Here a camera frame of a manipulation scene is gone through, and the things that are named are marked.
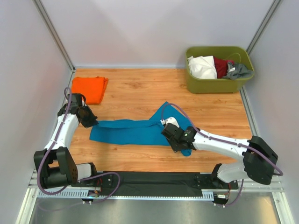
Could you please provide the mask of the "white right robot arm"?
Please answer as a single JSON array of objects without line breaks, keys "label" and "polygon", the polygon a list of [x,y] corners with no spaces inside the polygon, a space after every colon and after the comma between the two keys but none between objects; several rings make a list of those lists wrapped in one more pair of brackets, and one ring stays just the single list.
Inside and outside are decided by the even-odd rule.
[{"label": "white right robot arm", "polygon": [[172,123],[164,125],[161,134],[174,152],[204,150],[235,159],[235,163],[219,163],[214,167],[210,182],[218,189],[226,183],[246,178],[269,185],[273,176],[281,173],[276,166],[278,155],[259,136],[252,136],[250,140],[234,139],[196,130],[192,126],[183,130]]}]

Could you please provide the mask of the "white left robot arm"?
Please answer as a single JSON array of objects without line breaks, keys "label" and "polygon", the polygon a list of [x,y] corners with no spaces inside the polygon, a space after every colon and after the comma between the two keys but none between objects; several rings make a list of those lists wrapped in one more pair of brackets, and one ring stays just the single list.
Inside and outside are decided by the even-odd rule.
[{"label": "white left robot arm", "polygon": [[87,187],[98,183],[96,167],[92,162],[75,164],[69,147],[74,132],[81,124],[85,128],[98,125],[97,117],[80,93],[69,94],[68,103],[57,113],[57,126],[41,151],[34,154],[37,184],[41,190],[74,185],[78,181]]}]

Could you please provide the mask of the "blue t-shirt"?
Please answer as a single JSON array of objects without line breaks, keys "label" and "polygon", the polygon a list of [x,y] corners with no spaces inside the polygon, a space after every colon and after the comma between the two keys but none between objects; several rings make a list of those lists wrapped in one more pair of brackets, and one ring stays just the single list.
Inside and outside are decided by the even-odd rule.
[{"label": "blue t-shirt", "polygon": [[169,142],[161,134],[164,126],[160,119],[173,117],[183,129],[191,123],[173,106],[167,104],[167,101],[162,104],[148,120],[99,121],[98,125],[92,127],[89,140],[118,145],[169,146]]}]

